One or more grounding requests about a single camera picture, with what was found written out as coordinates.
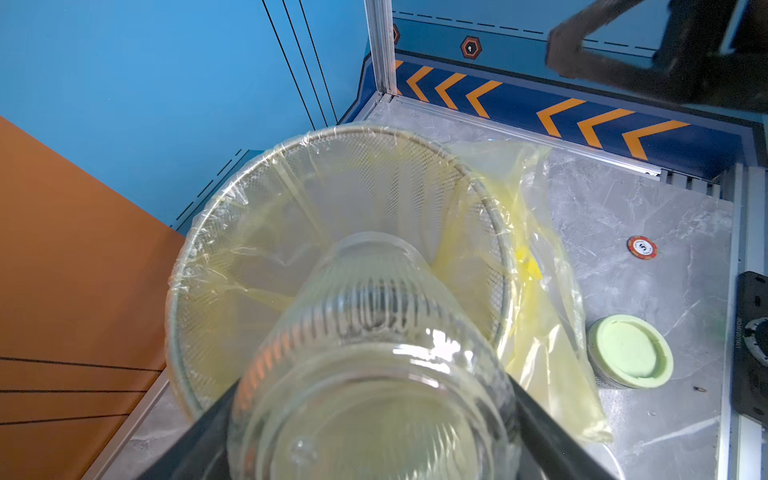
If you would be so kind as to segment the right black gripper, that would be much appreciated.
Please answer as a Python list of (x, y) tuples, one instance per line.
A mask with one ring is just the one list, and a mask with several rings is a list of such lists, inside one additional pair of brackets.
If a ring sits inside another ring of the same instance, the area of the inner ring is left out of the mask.
[(587, 37), (638, 6), (595, 1), (550, 31), (545, 64), (559, 76), (678, 104), (767, 112), (767, 2), (670, 1), (660, 46), (614, 52)]

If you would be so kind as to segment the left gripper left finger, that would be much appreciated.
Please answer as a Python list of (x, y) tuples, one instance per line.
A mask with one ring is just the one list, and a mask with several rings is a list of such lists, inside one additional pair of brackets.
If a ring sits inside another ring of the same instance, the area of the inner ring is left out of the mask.
[(230, 480), (227, 433), (237, 382), (138, 479)]

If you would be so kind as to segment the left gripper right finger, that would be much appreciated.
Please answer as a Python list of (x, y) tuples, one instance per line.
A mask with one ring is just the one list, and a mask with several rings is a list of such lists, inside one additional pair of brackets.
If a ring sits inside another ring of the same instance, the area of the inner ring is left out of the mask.
[(509, 437), (519, 438), (548, 479), (613, 479), (513, 378)]

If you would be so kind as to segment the glass jar with tea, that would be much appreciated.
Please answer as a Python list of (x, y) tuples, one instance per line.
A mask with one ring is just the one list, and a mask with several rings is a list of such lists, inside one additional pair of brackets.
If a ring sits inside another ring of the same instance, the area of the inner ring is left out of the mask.
[(514, 391), (495, 352), (404, 240), (348, 236), (243, 374), (235, 479), (513, 479)]

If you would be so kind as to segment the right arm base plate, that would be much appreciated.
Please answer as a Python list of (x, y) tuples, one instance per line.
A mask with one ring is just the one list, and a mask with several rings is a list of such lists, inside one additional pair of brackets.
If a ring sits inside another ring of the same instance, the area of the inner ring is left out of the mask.
[(734, 410), (767, 427), (767, 277), (738, 276), (731, 401)]

